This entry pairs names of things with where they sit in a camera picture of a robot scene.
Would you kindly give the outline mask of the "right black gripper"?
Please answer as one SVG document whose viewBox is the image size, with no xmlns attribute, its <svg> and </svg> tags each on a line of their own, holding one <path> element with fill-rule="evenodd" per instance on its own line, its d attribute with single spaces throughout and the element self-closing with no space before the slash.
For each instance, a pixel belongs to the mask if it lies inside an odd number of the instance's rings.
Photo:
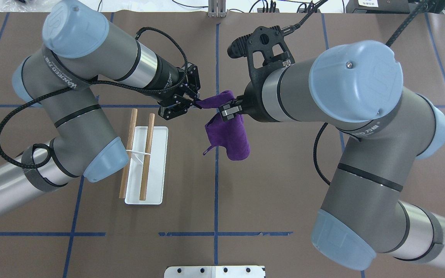
<svg viewBox="0 0 445 278">
<path fill-rule="evenodd" d="M 248 83 L 243 98 L 236 98 L 219 106 L 219 114 L 223 122 L 236 118 L 237 115 L 247 114 L 258 122 L 279 122 L 267 113 L 262 97 L 262 89 L 255 88 Z"/>
</svg>

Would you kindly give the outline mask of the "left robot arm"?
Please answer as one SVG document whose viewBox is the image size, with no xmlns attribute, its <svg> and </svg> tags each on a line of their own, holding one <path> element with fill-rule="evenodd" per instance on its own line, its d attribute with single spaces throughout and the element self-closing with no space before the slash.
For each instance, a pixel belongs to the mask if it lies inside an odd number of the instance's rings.
<svg viewBox="0 0 445 278">
<path fill-rule="evenodd" d="M 77 0 L 62 0 L 45 19 L 43 45 L 26 58 L 12 77 L 14 91 L 25 101 L 0 123 L 2 129 L 18 112 L 42 107 L 58 136 L 32 144 L 16 158 L 1 147 L 0 216 L 74 178 L 100 181 L 129 162 L 125 146 L 91 91 L 109 85 L 152 97 L 166 120 L 187 113 L 199 100 L 197 66 L 175 67 L 111 23 L 104 14 Z"/>
</svg>

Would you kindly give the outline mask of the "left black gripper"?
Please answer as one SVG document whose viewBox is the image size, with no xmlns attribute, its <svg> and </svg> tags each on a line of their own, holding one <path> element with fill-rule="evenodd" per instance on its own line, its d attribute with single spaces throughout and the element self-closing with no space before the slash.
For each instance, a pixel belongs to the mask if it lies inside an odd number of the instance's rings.
<svg viewBox="0 0 445 278">
<path fill-rule="evenodd" d="M 188 65 L 186 78 L 182 83 L 168 92 L 168 98 L 160 102 L 158 115 L 165 120 L 171 120 L 187 113 L 188 109 L 202 109 L 200 102 L 200 78 L 198 66 Z"/>
</svg>

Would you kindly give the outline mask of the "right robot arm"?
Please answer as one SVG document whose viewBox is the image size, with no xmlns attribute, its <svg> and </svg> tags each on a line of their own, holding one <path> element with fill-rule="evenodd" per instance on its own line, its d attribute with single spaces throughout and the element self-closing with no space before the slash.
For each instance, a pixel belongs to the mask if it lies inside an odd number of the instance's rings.
<svg viewBox="0 0 445 278">
<path fill-rule="evenodd" d="M 224 120 L 325 122 L 349 136 L 311 233 L 325 257 L 357 271 L 378 253 L 445 269 L 445 217 L 399 200 L 415 160 L 444 145 L 445 115 L 403 86 L 388 46 L 335 46 L 271 70 L 220 112 Z"/>
</svg>

